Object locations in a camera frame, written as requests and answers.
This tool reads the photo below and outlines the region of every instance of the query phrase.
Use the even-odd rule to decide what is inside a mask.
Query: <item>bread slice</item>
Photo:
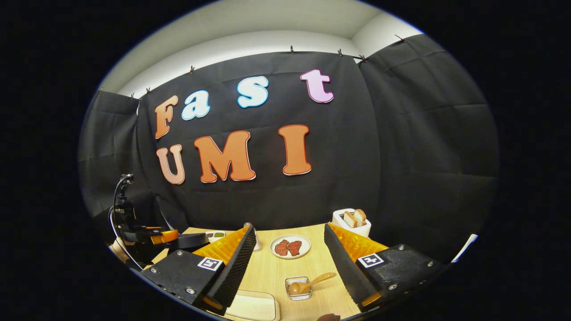
[[[367,219],[367,216],[365,215],[365,212],[363,212],[363,210],[359,209],[355,210],[353,217],[355,217],[355,219],[357,220],[357,226],[367,225],[367,222],[365,221]]]
[[[345,215],[343,215],[343,220],[345,221],[345,223],[347,223],[347,225],[349,225],[350,228],[357,227],[357,220],[353,216],[353,213],[349,213],[346,211]]]

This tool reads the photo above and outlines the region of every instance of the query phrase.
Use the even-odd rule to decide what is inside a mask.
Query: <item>wooden table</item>
[[[345,289],[329,253],[329,248],[323,241],[324,225],[258,231],[258,239],[262,244],[262,249],[252,253],[239,289],[266,292],[273,295],[280,305],[281,320],[283,321],[316,321],[320,316],[330,313],[340,315],[342,319],[359,314],[359,308]],[[206,230],[190,227],[184,234],[213,230],[215,229]],[[286,234],[299,234],[308,238],[311,242],[309,252],[297,259],[280,259],[272,254],[270,243]],[[167,252],[168,250],[162,251],[153,260],[153,263],[165,258]],[[311,298],[292,301],[288,297],[284,284],[285,279],[294,276],[307,276],[313,280],[327,272],[337,273],[337,276],[314,285]],[[229,315],[224,317],[231,320],[245,320]]]

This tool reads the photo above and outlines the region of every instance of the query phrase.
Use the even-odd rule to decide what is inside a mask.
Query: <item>steak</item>
[[[289,242],[287,240],[283,240],[281,241],[279,244],[276,245],[276,248],[274,249],[276,251],[276,253],[278,253],[281,256],[286,256],[287,255],[287,248],[288,248],[288,244]]]
[[[291,253],[291,256],[299,255],[300,247],[301,247],[301,241],[294,241],[287,245],[287,249]]]

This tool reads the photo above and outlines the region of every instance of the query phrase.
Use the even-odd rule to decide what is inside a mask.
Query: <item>black curtain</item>
[[[313,69],[330,77],[326,92],[334,99],[317,103],[300,76]],[[244,78],[264,76],[268,98],[258,107],[241,108],[236,87]],[[187,96],[208,91],[210,111],[202,118],[181,117]],[[176,95],[170,131],[155,139],[155,108]],[[278,130],[305,125],[307,161],[312,170],[287,176],[286,147]],[[210,136],[223,150],[228,135],[246,130],[250,166],[248,181],[202,183],[195,139]],[[379,142],[367,86],[351,57],[329,53],[270,53],[216,63],[184,74],[141,99],[137,122],[139,150],[150,185],[162,198],[181,208],[190,225],[236,230],[251,222],[262,230],[292,228],[331,220],[333,211],[359,207],[374,213],[379,195]],[[185,181],[168,183],[161,170],[159,148],[180,144]],[[168,155],[175,172],[174,158]],[[165,213],[167,219],[171,214]]]
[[[489,106],[469,74],[424,34],[360,62],[381,151],[370,237],[444,263],[491,208],[499,168]]]
[[[313,69],[330,77],[324,83],[334,94],[329,103],[313,101],[300,79]],[[269,81],[268,99],[243,109],[236,87],[257,76]],[[198,90],[208,91],[210,111],[185,121],[184,100]],[[155,139],[155,108],[173,95],[178,104],[170,131]],[[307,174],[282,173],[286,150],[278,129],[286,125],[309,127]],[[237,130],[251,134],[256,178],[202,183],[194,140],[210,136],[222,150]],[[176,144],[186,176],[180,185],[166,181],[156,156]],[[444,263],[478,234],[498,174],[496,129],[484,96],[425,35],[359,64],[329,53],[259,54],[181,75],[141,99],[101,92],[87,112],[80,146],[82,191],[95,218],[107,215],[120,175],[132,172],[127,196],[139,198],[149,220],[164,216],[181,232],[188,226],[236,230],[244,222],[262,230],[300,227],[327,222],[341,208],[362,208],[372,239],[406,243]],[[172,154],[167,158],[175,172]]]

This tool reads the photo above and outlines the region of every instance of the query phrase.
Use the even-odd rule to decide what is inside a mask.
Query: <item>orange letter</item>
[[[200,180],[203,183],[214,183],[217,176],[212,173],[212,168],[220,175],[222,180],[226,180],[228,169],[232,164],[232,180],[251,180],[256,178],[256,173],[250,168],[250,160],[248,160],[248,145],[250,133],[245,130],[235,131],[228,135],[224,152],[220,149],[211,137],[200,137],[194,141],[194,146],[200,154],[200,164],[202,165],[202,176]]]
[[[167,149],[158,149],[156,150],[156,155],[159,157],[160,161],[160,169],[163,170],[164,178],[171,184],[179,185],[184,182],[184,168],[182,167],[182,160],[180,159],[180,151],[182,151],[182,146],[172,145],[171,146],[171,153],[175,158],[175,165],[176,165],[176,175],[174,175],[170,168],[168,168],[168,160],[167,160]]]
[[[305,159],[305,135],[308,132],[309,128],[304,125],[284,126],[278,131],[285,141],[284,174],[300,175],[311,171],[311,165]]]
[[[178,103],[178,97],[172,96],[171,98],[168,98],[167,101],[165,101],[164,103],[157,106],[157,108],[155,108],[155,114],[156,114],[155,138],[156,139],[159,139],[162,136],[165,136],[168,133],[168,131],[170,130],[170,127],[167,125],[167,122],[170,122],[172,120],[172,107],[171,107],[171,105],[176,106],[177,103]]]

